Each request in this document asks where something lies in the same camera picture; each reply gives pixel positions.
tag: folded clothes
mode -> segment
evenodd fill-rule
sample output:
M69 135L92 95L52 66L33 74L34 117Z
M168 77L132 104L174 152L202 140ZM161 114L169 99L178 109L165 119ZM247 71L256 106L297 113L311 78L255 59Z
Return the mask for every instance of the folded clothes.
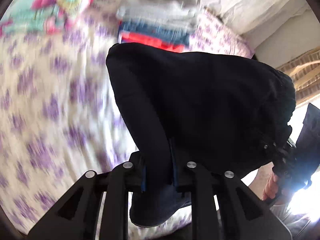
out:
M147 21L162 28L194 32L200 6L200 0L123 0L116 16L122 21Z
M145 44L158 49L164 49L172 52L183 52L184 50L184 45L170 44L162 41L161 39L153 38L153 37L138 34L138 33L121 31L119 33L118 38L119 38L119 43L136 42L136 43Z
M150 37L154 37L157 39L161 39L167 43L171 43L174 45L185 45L189 46L189 35L185 30L181 29L165 29L161 26L150 25L145 21L133 22L133 21L125 21L121 22L119 26L119 33L121 31L126 32L134 32L143 35L147 35Z

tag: mattress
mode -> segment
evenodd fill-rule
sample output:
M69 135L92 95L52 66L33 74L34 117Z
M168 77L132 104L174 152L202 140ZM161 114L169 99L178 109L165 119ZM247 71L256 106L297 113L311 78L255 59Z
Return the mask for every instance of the mattress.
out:
M95 0L67 33L0 38L0 204L27 234L87 171L111 171L137 147L115 103L105 65L117 42L121 0ZM190 51L251 57L246 41L203 11ZM191 207L139 228L151 239L191 221Z

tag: bed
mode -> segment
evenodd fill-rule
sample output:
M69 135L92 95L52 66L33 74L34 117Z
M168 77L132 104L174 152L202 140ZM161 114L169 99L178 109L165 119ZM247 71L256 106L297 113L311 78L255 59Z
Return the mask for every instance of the bed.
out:
M0 38L0 204L22 233L87 170L111 171L137 150L105 66L117 42L120 2L95 0L66 33ZM224 7L217 13L213 0L203 3L211 10L202 10L186 51L251 58L240 31L214 15L227 15ZM152 239L190 222L191 207L154 228L129 220L129 237Z

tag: metal bolt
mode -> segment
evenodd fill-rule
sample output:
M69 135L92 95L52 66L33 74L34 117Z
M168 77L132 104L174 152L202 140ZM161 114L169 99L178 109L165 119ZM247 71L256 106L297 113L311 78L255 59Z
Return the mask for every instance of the metal bolt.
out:
M195 162L188 162L187 163L187 166L189 167L189 168L195 168L196 166L197 166L197 164L195 163Z
M125 162L122 166L126 169L130 169L133 166L133 164L131 162Z
M86 176L88 179L90 179L90 178L93 178L93 177L95 176L95 173L94 173L94 171L87 171L87 172L85 173L85 176Z
M235 174L232 171L226 171L224 173L224 176L226 176L229 179L232 179L235 176Z

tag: gray fabric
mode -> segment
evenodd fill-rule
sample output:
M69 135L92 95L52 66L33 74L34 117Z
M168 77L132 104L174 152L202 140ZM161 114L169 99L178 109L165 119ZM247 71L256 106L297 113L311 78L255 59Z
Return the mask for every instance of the gray fabric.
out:
M123 0L117 11L122 21L148 21L152 25L194 31L200 0Z
M310 218L305 214L293 215L288 208L289 204L275 205L270 208L271 212L276 215L290 230L292 238L297 236L300 231L309 222ZM221 217L218 211L219 225L221 229ZM192 240L192 223L186 225L185 227L175 231L174 233L163 236L158 240Z

